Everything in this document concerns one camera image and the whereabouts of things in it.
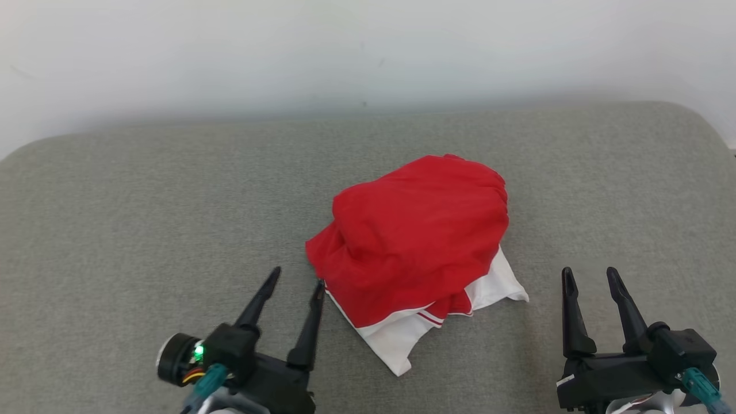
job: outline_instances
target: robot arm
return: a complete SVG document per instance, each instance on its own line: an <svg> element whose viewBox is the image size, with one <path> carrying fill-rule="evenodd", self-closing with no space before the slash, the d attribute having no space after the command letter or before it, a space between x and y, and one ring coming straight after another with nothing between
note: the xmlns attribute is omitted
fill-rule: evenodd
<svg viewBox="0 0 736 414"><path fill-rule="evenodd" d="M567 362L557 383L560 408L610 414L624 402L652 396L637 408L671 413L674 398L668 396L683 393L682 405L703 402L709 411L725 407L720 413L730 413L717 402L715 349L693 329L672 331L663 322L647 327L618 271L609 267L606 275L626 340L621 354L596 353L595 341L585 330L573 271L562 271L562 353Z"/></svg>
<svg viewBox="0 0 736 414"><path fill-rule="evenodd" d="M199 381L206 381L217 369L224 374L221 384L201 395L204 401L188 399L182 413L206 414L224 408L246 414L314 413L307 385L316 357L323 281L316 284L302 332L286 361L255 352L261 336L258 318L280 274L281 268L276 267L233 325L221 323L204 340L176 334L164 344L157 363L163 381L179 387L195 385L195 395L203 388Z"/></svg>

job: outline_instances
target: pile of clothes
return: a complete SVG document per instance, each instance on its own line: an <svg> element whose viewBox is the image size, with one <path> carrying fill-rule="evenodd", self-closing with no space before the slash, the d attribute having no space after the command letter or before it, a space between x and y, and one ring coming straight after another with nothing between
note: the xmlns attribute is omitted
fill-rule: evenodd
<svg viewBox="0 0 736 414"><path fill-rule="evenodd" d="M503 178L455 155L428 155L345 189L334 221L307 241L330 297L400 376L408 356L448 315L503 298L528 301L503 256Z"/></svg>

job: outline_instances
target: white cloth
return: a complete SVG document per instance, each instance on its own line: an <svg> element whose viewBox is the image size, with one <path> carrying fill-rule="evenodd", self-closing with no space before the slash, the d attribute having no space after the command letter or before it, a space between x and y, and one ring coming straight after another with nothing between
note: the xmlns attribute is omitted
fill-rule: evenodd
<svg viewBox="0 0 736 414"><path fill-rule="evenodd" d="M465 292L473 305L473 310L492 305L504 298L529 302L529 296L514 277L511 265L509 265L500 247L491 261L488 274L469 284L465 288ZM332 295L330 295L330 298L345 316L335 298ZM411 368L408 356L414 345L430 329L440 328L444 322L428 312L423 312L430 305L428 304L419 309L394 312L375 325L355 330L358 331L376 355L386 363L391 372L396 376L401 376Z"/></svg>

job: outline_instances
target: sticker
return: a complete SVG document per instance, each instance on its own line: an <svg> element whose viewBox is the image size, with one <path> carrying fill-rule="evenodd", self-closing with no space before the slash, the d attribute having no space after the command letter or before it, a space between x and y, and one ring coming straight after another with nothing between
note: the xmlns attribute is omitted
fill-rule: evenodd
<svg viewBox="0 0 736 414"><path fill-rule="evenodd" d="M573 375L570 375L570 376L566 376L566 377L565 377L565 378L563 378L563 379L560 379L560 380L559 380L559 381L557 382L557 386L559 387L560 385L564 384L565 382L568 382L568 381L570 381L571 379L575 379L575 375L574 375L574 374L573 374Z"/></svg>

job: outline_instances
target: white wall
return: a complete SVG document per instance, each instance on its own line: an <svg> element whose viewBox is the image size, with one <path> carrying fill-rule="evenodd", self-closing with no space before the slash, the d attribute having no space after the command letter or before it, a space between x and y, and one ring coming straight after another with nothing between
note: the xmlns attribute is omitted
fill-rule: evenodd
<svg viewBox="0 0 736 414"><path fill-rule="evenodd" d="M125 124L661 99L736 148L732 0L2 0L0 158Z"/></svg>

